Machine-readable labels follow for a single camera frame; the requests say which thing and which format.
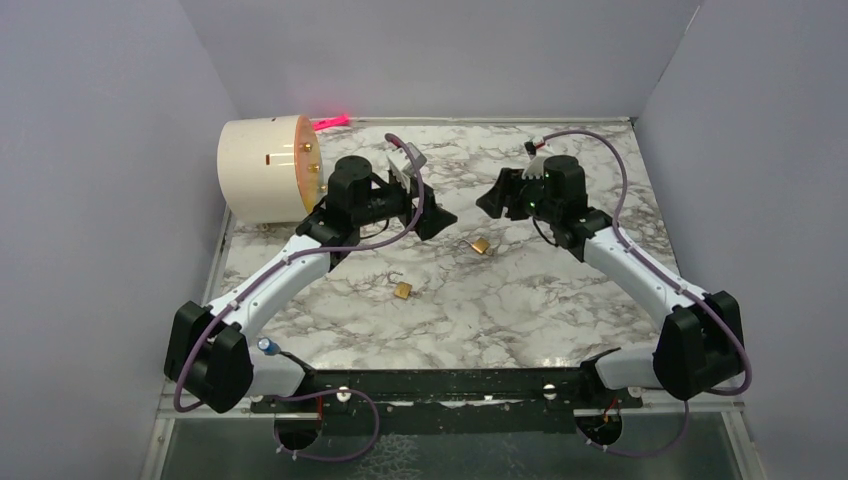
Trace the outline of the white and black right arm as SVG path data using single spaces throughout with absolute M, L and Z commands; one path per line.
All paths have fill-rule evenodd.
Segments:
M 678 277 L 616 228 L 610 215 L 590 206 L 586 174 L 576 158 L 549 157 L 540 175 L 504 168 L 476 204 L 494 219 L 547 224 L 557 246 L 606 275 L 657 326 L 654 344 L 583 362 L 590 372 L 576 384 L 585 404 L 600 407 L 625 388 L 662 389 L 689 400 L 744 372 L 736 299 Z

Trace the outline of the brass padlock with key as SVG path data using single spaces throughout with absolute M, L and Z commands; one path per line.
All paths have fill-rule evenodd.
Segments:
M 461 245 L 468 246 L 478 255 L 491 256 L 494 254 L 492 244 L 486 238 L 483 237 L 479 237 L 475 240 L 461 239 L 459 243 Z

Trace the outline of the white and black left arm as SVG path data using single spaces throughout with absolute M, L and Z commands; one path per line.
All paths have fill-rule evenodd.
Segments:
M 339 159 L 326 194 L 271 261 L 209 304 L 188 301 L 177 310 L 164 360 L 177 393 L 188 391 L 218 413 L 256 395 L 276 394 L 294 411 L 310 405 L 307 365 L 275 345 L 259 348 L 259 334 L 301 290 L 365 250 L 361 227 L 397 219 L 404 228 L 396 240 L 409 232 L 428 240 L 456 223 L 423 180 L 425 155 L 409 148 L 407 156 L 407 164 L 390 163 L 387 180 L 363 157 Z

